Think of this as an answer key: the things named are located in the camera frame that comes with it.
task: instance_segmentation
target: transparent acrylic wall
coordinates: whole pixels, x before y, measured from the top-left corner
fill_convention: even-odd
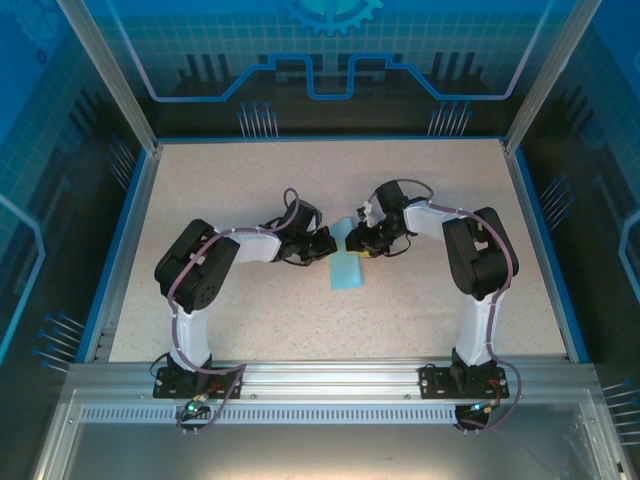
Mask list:
[[[637,2],[601,4],[522,144],[541,221],[605,386],[624,377],[640,384],[638,18]],[[631,424],[620,431],[638,430],[640,416],[623,418]],[[629,447],[637,469],[638,445]]]
[[[585,440],[573,405],[520,406],[479,437],[452,425],[218,425],[191,438],[83,425],[64,478],[596,480]]]
[[[55,1],[0,0],[0,72],[0,478],[20,479],[73,361],[70,328],[91,308],[140,145]]]
[[[87,2],[156,133],[182,137],[505,134],[573,4]]]

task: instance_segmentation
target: beige tabletop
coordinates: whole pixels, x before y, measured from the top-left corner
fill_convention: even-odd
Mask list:
[[[503,302],[496,351],[565,353],[498,140],[371,140],[165,146],[110,360],[149,361],[171,347],[169,309],[153,271],[192,219],[255,226],[284,213],[282,192],[293,186],[331,225],[401,177],[429,183],[440,204],[498,211],[520,273]],[[403,188],[409,197],[424,194]],[[361,267],[361,287],[332,291],[327,259],[308,268],[235,265],[208,309],[214,358],[451,354],[462,294],[444,244],[421,235],[406,254],[362,259]]]

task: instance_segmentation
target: ventilation slot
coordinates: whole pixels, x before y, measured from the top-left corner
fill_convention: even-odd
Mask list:
[[[84,423],[173,424],[182,406],[93,405],[82,411]],[[208,412],[192,423],[204,423]],[[452,424],[449,405],[227,405],[222,424]]]

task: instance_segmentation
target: light blue sponge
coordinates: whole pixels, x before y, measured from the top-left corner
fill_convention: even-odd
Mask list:
[[[360,255],[347,253],[344,239],[353,230],[353,219],[347,217],[329,227],[331,236],[336,240],[338,251],[329,255],[329,278],[331,290],[344,290],[362,285]]]

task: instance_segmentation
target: blue frame edge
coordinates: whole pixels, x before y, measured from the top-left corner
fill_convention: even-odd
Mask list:
[[[93,303],[91,304],[91,310],[89,311],[89,316],[87,317],[87,323],[84,327],[82,338],[80,339],[80,345],[78,346],[78,351],[76,353],[76,363],[84,363],[84,358],[89,350],[91,337],[93,336],[93,330],[96,328],[96,323],[98,321],[98,313],[100,312],[100,307],[102,306],[102,302],[104,301],[107,284],[109,283],[109,278],[111,277],[111,272],[113,271],[116,254],[118,253],[118,248],[120,248],[120,242],[124,233],[124,227],[127,224],[127,218],[129,217],[131,206],[133,205],[133,197],[135,196],[136,189],[138,188],[140,175],[142,174],[142,168],[144,167],[146,161],[147,151],[145,149],[141,149],[140,155],[138,155],[136,168],[133,171],[131,183],[129,184],[129,190],[127,190],[127,196],[124,199],[124,204],[122,205],[122,210],[120,211],[118,224],[116,225],[116,230],[113,233],[113,239],[111,240],[111,246],[109,247],[109,252],[107,253],[107,259],[105,260],[104,268],[102,269],[102,274],[100,275],[100,282],[98,283],[96,294],[93,297]]]
[[[243,138],[243,137],[159,137],[158,143],[164,145],[182,145],[185,143],[275,143],[275,142],[307,142],[320,140],[478,140],[478,139],[504,140],[502,135],[476,135],[476,136],[429,136],[429,135],[327,135],[327,136],[302,136],[302,137],[269,137],[269,138]]]
[[[589,363],[589,354],[587,353],[587,347],[585,346],[584,339],[582,338],[582,332],[580,331],[580,326],[578,325],[576,312],[573,309],[573,304],[571,303],[571,299],[569,298],[569,291],[567,290],[567,285],[564,281],[564,277],[562,276],[562,271],[560,270],[560,263],[558,262],[556,251],[553,248],[551,235],[549,234],[547,225],[544,222],[542,208],[540,207],[540,202],[538,201],[538,197],[535,194],[533,181],[531,180],[531,175],[529,175],[529,168],[527,167],[527,163],[524,159],[524,154],[522,153],[520,147],[516,149],[516,160],[518,162],[520,172],[522,173],[522,179],[526,188],[525,193],[529,197],[529,203],[531,203],[531,208],[533,210],[536,223],[538,224],[538,229],[540,230],[540,236],[542,237],[544,251],[547,255],[547,258],[549,259],[549,264],[551,265],[551,274],[553,275],[553,279],[558,289],[560,303],[562,304],[562,309],[564,310],[565,316],[567,318],[567,326],[569,327],[569,335],[571,338],[565,339],[565,341],[571,341],[573,343],[576,355],[578,356],[578,361],[580,363]]]

